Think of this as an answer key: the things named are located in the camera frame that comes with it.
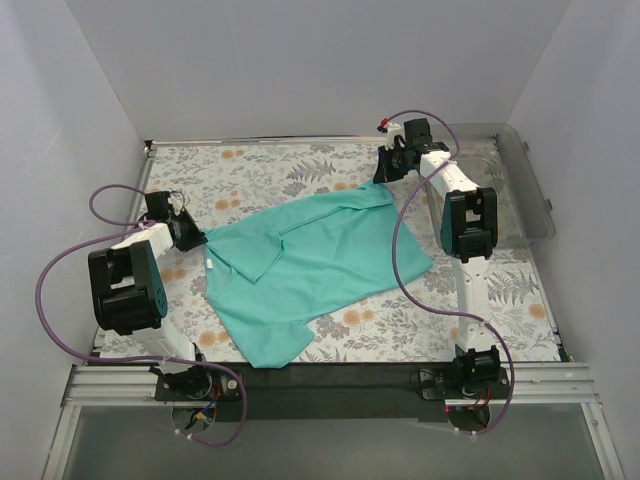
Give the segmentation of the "teal t shirt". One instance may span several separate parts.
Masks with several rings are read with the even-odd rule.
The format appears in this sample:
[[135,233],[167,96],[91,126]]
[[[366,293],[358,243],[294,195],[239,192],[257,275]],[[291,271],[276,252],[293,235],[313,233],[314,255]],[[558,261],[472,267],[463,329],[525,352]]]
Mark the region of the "teal t shirt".
[[427,273],[392,193],[366,182],[256,212],[206,234],[206,299],[255,368],[281,368],[309,322]]

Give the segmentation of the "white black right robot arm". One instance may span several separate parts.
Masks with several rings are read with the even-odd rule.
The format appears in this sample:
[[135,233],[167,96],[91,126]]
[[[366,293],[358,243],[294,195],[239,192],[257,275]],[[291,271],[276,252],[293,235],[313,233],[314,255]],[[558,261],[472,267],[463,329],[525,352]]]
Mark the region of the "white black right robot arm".
[[418,172],[443,200],[440,245],[449,256],[456,282],[458,335],[452,376],[433,380],[440,391],[488,399],[499,381],[500,353],[487,326],[488,271],[498,240],[497,193],[481,187],[457,166],[454,154],[433,139],[425,116],[398,124],[383,119],[373,181],[390,183]]

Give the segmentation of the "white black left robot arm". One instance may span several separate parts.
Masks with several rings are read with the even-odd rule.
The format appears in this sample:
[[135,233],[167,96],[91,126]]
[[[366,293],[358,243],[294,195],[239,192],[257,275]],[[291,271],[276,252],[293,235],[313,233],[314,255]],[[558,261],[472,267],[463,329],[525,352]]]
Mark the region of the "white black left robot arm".
[[92,300],[101,329],[140,344],[158,359],[152,372],[169,389],[200,400],[211,392],[213,377],[201,365],[199,348],[166,318],[169,301],[157,260],[173,248],[188,252],[203,245],[205,234],[171,197],[170,191],[147,193],[144,218],[153,224],[88,255]]

